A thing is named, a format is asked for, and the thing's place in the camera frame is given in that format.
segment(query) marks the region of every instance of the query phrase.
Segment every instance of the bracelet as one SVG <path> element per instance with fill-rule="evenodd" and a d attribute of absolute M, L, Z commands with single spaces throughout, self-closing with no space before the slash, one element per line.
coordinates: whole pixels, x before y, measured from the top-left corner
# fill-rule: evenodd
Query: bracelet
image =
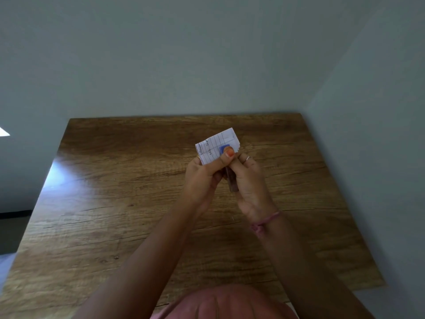
<path fill-rule="evenodd" d="M 251 229 L 254 231 L 254 233 L 259 236 L 264 233 L 264 225 L 267 223 L 270 223 L 272 220 L 274 220 L 276 217 L 280 215 L 280 212 L 276 212 L 273 215 L 263 219 L 262 221 L 259 221 L 257 223 L 254 223 L 251 225 Z"/>

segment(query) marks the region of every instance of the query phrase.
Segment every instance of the wood grain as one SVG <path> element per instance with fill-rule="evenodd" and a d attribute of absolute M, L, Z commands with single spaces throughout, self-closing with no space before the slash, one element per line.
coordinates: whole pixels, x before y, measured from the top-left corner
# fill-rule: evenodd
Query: wood grain
<path fill-rule="evenodd" d="M 66 318 L 143 242 L 183 186 L 194 145 L 233 127 L 317 256 L 353 290 L 384 281 L 300 114 L 71 119 L 4 287 L 0 314 Z M 225 182 L 158 307 L 250 284 L 287 301 Z"/>

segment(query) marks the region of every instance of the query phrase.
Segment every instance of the right hand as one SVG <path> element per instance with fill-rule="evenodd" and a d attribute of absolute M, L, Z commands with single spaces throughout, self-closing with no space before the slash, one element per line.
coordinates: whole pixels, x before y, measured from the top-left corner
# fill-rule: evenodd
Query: right hand
<path fill-rule="evenodd" d="M 236 173 L 239 192 L 238 207 L 252 223 L 259 222 L 278 211 L 266 185 L 261 167 L 247 155 L 238 154 L 229 167 Z"/>

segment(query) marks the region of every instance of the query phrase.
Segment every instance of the wall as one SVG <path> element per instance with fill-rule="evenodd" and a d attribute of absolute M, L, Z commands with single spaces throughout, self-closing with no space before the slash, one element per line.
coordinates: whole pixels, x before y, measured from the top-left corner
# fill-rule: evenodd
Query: wall
<path fill-rule="evenodd" d="M 305 109 L 389 287 L 377 317 L 424 318 L 425 0 L 385 0 Z"/>
<path fill-rule="evenodd" d="M 1 0 L 0 212 L 72 117 L 298 111 L 380 0 Z"/>

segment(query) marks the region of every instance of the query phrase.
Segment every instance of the blue object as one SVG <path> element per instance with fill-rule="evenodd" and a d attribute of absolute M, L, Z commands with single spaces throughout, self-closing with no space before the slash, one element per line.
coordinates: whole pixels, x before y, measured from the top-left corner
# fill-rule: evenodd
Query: blue object
<path fill-rule="evenodd" d="M 225 147 L 229 147 L 230 146 L 230 144 L 225 144 L 225 145 L 222 145 L 221 147 L 220 147 L 220 154 L 223 154 L 224 153 L 224 148 Z"/>

